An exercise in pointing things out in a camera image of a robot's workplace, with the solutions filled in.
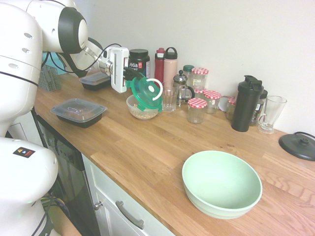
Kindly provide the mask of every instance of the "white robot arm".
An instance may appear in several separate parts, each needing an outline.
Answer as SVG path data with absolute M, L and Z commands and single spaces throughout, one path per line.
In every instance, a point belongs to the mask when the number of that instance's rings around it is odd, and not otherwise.
M 0 0 L 0 22 L 0 234 L 38 236 L 46 224 L 39 198 L 52 187 L 57 162 L 48 149 L 4 137 L 34 106 L 42 52 L 68 57 L 72 71 L 96 60 L 94 66 L 111 75 L 112 87 L 124 92 L 128 49 L 108 47 L 104 57 L 88 40 L 86 21 L 70 0 Z M 35 230 L 41 218 L 45 221 Z

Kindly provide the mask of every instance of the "cabinet handle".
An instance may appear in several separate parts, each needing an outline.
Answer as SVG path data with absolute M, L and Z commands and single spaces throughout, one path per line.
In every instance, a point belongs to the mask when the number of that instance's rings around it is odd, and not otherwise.
M 99 201 L 99 203 L 94 204 L 93 208 L 94 208 L 94 210 L 98 210 L 100 208 L 100 206 L 102 206 L 102 205 L 103 205 L 103 203 L 101 201 Z
M 143 220 L 137 220 L 136 218 L 134 218 L 132 215 L 129 214 L 129 212 L 127 212 L 124 208 L 123 208 L 124 202 L 121 201 L 116 201 L 116 206 L 118 207 L 118 209 L 120 210 L 120 212 L 135 226 L 137 226 L 140 229 L 144 228 L 144 221 Z

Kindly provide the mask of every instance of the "drinking glass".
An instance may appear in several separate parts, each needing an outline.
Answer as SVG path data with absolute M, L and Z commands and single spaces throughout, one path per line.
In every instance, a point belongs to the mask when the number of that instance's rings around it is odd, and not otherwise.
M 165 86 L 163 84 L 162 108 L 163 111 L 173 112 L 176 109 L 178 86 Z
M 286 105 L 286 99 L 279 96 L 267 96 L 263 114 L 259 117 L 258 130 L 266 134 L 273 134 L 274 124 Z

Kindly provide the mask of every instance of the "dishwasher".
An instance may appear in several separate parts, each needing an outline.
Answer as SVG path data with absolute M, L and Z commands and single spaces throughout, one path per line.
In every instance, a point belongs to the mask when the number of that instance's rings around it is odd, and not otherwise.
M 58 160 L 55 197 L 64 201 L 69 220 L 82 236 L 100 236 L 81 152 L 39 115 L 36 120 L 42 140 Z

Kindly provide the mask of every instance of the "green bowl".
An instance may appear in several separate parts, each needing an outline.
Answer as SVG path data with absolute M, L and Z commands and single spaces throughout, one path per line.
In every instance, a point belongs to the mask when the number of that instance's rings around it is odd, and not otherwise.
M 203 213 L 234 219 L 250 211 L 262 195 L 257 172 L 245 161 L 222 151 L 202 151 L 182 169 L 190 201 Z

